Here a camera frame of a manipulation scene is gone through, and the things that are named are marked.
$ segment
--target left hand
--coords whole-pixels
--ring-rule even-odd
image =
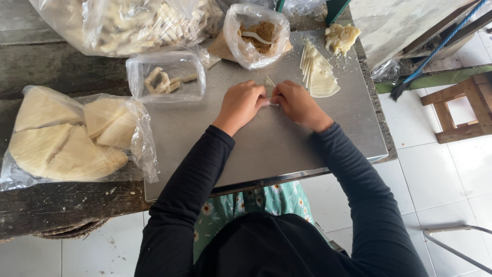
[[[231,137],[246,125],[263,106],[268,106],[267,91],[262,85],[249,80],[230,87],[224,95],[222,108],[212,123]]]

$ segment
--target blue broom handle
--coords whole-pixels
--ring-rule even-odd
[[[432,53],[425,59],[425,61],[413,72],[405,81],[404,83],[407,83],[411,80],[413,80],[415,77],[421,74],[422,68],[426,66],[426,64],[434,57],[434,55],[441,50],[446,43],[463,27],[463,25],[470,20],[470,17],[483,5],[487,2],[487,0],[481,0],[474,8],[471,10],[471,12],[461,21],[461,23],[456,26],[456,28],[441,42],[441,44],[432,51]]]

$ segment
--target green floral skirt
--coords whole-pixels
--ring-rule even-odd
[[[193,262],[227,223],[255,211],[295,213],[313,223],[308,199],[298,181],[209,198],[195,224]]]

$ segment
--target right hand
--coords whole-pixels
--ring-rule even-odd
[[[292,121],[317,133],[334,124],[333,119],[323,112],[311,95],[302,86],[290,80],[277,84],[272,102],[282,106],[283,112]]]

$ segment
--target hand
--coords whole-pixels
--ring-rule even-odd
[[[222,108],[212,123],[231,137],[246,125],[263,106],[268,106],[267,91],[253,80],[230,87],[224,95]]]
[[[317,133],[334,124],[333,119],[323,112],[311,95],[290,80],[278,83],[272,95],[272,103],[282,106],[285,115],[297,124]]]

